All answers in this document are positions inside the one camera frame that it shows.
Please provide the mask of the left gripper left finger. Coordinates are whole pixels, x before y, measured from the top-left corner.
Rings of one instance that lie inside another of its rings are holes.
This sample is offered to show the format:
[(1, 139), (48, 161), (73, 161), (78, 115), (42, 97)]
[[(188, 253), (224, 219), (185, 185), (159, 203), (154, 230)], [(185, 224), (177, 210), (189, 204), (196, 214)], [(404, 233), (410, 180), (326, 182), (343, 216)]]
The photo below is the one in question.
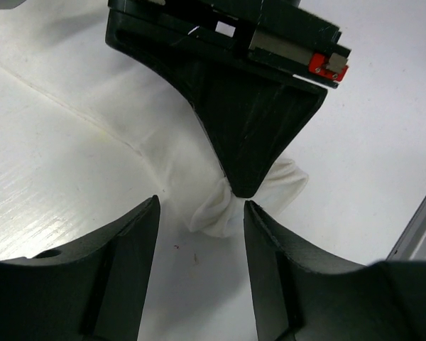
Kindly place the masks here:
[(0, 261), (0, 340), (136, 340), (159, 221), (153, 196), (74, 241)]

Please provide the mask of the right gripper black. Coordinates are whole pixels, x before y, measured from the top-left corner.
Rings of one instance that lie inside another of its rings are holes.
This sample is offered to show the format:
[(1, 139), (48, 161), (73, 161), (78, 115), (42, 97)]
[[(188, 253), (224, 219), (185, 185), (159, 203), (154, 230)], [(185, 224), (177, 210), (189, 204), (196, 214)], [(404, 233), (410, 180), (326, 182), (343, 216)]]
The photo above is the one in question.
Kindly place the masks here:
[(109, 1), (108, 7), (106, 44), (189, 102), (237, 197), (256, 194), (327, 95), (291, 76), (240, 67), (332, 88), (349, 69), (340, 28), (299, 1)]

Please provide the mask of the white sock pair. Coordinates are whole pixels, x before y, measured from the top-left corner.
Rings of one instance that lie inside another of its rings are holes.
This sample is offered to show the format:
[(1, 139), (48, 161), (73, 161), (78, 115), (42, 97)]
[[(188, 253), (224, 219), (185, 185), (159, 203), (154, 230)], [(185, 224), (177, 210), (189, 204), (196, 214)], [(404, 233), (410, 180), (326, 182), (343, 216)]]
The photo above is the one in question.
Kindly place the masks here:
[(85, 70), (26, 57), (0, 67), (41, 94), (76, 109), (129, 146), (173, 201), (191, 232), (226, 238), (238, 232), (244, 201), (231, 191), (189, 104), (147, 67)]

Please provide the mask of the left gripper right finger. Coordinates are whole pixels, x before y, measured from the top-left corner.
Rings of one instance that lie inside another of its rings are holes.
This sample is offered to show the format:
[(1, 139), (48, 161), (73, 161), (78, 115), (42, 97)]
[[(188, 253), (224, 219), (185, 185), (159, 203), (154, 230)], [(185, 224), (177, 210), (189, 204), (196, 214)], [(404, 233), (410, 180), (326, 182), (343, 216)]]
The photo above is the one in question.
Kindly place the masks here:
[(260, 340), (426, 340), (426, 261), (363, 266), (244, 205)]

